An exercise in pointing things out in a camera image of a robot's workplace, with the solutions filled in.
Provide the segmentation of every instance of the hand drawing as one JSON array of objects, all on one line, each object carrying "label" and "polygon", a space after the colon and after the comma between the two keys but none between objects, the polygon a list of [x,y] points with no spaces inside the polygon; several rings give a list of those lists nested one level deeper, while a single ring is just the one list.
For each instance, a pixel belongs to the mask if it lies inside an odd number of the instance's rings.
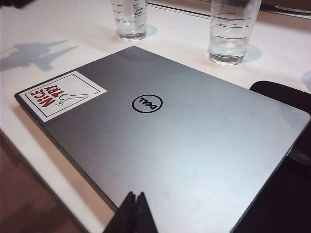
[{"label": "hand drawing", "polygon": [[94,95],[94,94],[81,94],[81,95],[69,95],[69,94],[63,94],[59,97],[59,99],[61,100],[59,102],[59,104],[62,104],[64,103],[66,100],[68,99],[75,99],[75,98],[87,98],[87,97],[90,97],[91,95]]}]

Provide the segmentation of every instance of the silver laptop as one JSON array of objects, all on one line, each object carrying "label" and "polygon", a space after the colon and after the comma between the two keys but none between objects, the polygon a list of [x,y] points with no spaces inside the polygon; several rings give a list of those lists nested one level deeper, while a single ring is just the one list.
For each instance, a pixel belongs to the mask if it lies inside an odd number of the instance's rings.
[{"label": "silver laptop", "polygon": [[161,233],[228,233],[310,115],[138,47],[15,95],[113,210],[147,197]]}]

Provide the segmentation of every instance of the white sticker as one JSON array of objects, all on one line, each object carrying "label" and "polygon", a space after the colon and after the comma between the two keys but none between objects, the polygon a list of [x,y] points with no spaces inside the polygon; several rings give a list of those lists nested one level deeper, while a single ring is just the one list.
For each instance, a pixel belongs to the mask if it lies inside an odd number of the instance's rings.
[{"label": "white sticker", "polygon": [[43,122],[47,122],[105,92],[105,89],[74,71],[19,95]]}]

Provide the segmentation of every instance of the black object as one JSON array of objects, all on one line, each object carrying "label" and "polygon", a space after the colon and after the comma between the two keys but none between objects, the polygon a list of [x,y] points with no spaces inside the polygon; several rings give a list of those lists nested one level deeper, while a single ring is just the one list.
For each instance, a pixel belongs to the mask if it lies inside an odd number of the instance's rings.
[{"label": "black object", "polygon": [[[250,90],[311,114],[308,93],[267,81]],[[311,124],[232,233],[310,233],[310,219]]]},{"label": "black object", "polygon": [[129,192],[104,233],[157,233],[144,193]]}]

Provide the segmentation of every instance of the dell logo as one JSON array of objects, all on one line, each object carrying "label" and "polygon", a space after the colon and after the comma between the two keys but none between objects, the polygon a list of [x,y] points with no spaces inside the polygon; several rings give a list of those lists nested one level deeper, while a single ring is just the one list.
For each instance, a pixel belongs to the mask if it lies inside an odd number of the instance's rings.
[{"label": "dell logo", "polygon": [[145,104],[147,107],[150,107],[152,110],[154,110],[155,108],[157,108],[157,105],[152,104],[152,102],[149,102],[149,101],[146,100],[144,97],[140,97],[139,102],[142,102],[142,104]]},{"label": "dell logo", "polygon": [[142,95],[136,97],[132,107],[139,113],[153,113],[162,107],[163,101],[155,95]]}]

